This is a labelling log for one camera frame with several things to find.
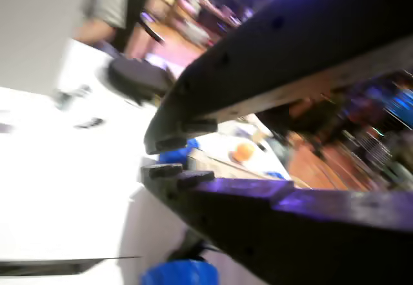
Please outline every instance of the wooden floor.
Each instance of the wooden floor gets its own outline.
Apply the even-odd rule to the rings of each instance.
[[[151,26],[165,40],[163,45],[156,44],[153,53],[180,66],[188,66],[205,52],[165,25]],[[368,181],[354,164],[339,152],[336,147],[325,148],[322,161],[312,152],[308,144],[301,144],[290,163],[288,172],[311,188],[326,190],[368,190]]]
[[[324,190],[372,189],[370,179],[347,156],[340,146],[323,149],[325,160],[312,153],[309,144],[302,144],[296,150],[287,168],[290,175],[305,181],[311,188]]]

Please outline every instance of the dark screw hole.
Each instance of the dark screw hole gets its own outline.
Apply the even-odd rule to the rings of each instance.
[[[245,248],[245,253],[246,253],[248,256],[254,256],[255,250],[254,250],[253,247],[247,246],[247,247]]]
[[[283,26],[284,26],[284,17],[282,16],[275,18],[272,22],[272,28],[274,29],[280,29]]]
[[[230,63],[230,56],[228,53],[225,53],[221,59],[218,61],[217,66],[218,67],[224,67],[227,66]]]
[[[168,200],[175,200],[176,199],[176,194],[167,193],[166,197],[167,197]]]
[[[207,225],[207,224],[208,224],[208,218],[207,218],[205,215],[202,215],[202,216],[201,216],[201,222],[202,222],[204,225]]]

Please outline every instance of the blue plastic object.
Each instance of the blue plastic object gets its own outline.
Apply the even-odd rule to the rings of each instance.
[[[265,172],[265,174],[271,176],[271,177],[277,177],[279,179],[284,179],[281,173],[279,172]]]
[[[218,285],[217,269],[203,261],[177,260],[149,269],[142,285]]]
[[[159,162],[162,164],[186,164],[186,157],[194,148],[199,148],[196,139],[188,140],[186,148],[165,152],[159,155]]]

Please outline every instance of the black object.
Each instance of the black object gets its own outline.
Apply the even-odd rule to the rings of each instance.
[[[290,181],[215,179],[178,165],[141,169],[145,187],[198,236],[269,284],[397,284],[410,277],[413,193],[298,190]]]
[[[100,118],[97,118],[97,117],[94,117],[90,121],[87,121],[87,122],[85,122],[83,124],[80,124],[80,125],[76,125],[75,128],[89,129],[89,128],[93,128],[93,127],[102,125],[104,122],[105,122],[104,120],[102,120]]]
[[[108,68],[110,84],[137,103],[163,97],[174,84],[169,73],[146,61],[119,56]]]
[[[180,148],[213,123],[413,68],[410,4],[275,0],[186,68],[146,132],[146,151]],[[186,127],[202,121],[208,127]],[[410,278],[411,193],[297,190],[288,181],[197,183],[205,173],[196,172],[186,183],[188,174],[170,168],[142,168],[146,188],[269,284]]]
[[[191,121],[220,123],[409,68],[409,11],[409,0],[274,0],[185,69],[149,126],[147,152],[199,135],[183,131]]]

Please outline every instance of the white surface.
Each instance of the white surface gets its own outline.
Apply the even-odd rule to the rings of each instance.
[[[0,0],[0,86],[52,92],[81,0]]]
[[[285,170],[275,154],[269,149],[267,149],[267,152],[263,152],[251,140],[241,137],[222,135],[220,133],[204,135],[202,137],[198,137],[197,140],[200,144],[201,150],[206,152],[207,155],[226,162],[231,162],[229,153],[235,151],[239,144],[252,144],[255,146],[255,150],[251,156],[251,159],[242,163],[246,169],[258,173],[278,172],[285,179],[290,179],[288,172]]]
[[[76,276],[0,277],[1,284],[136,285],[183,236],[186,226],[137,182],[140,166],[151,162],[143,135],[155,108],[132,106],[99,82],[109,60],[70,43],[59,85],[88,84],[93,92],[66,113],[45,96],[0,88],[0,122],[15,126],[0,133],[0,260],[142,258],[106,260]],[[79,115],[106,123],[76,130]],[[205,147],[208,140],[220,144],[214,135],[200,139]],[[208,259],[219,265],[222,284],[261,284],[227,256]]]

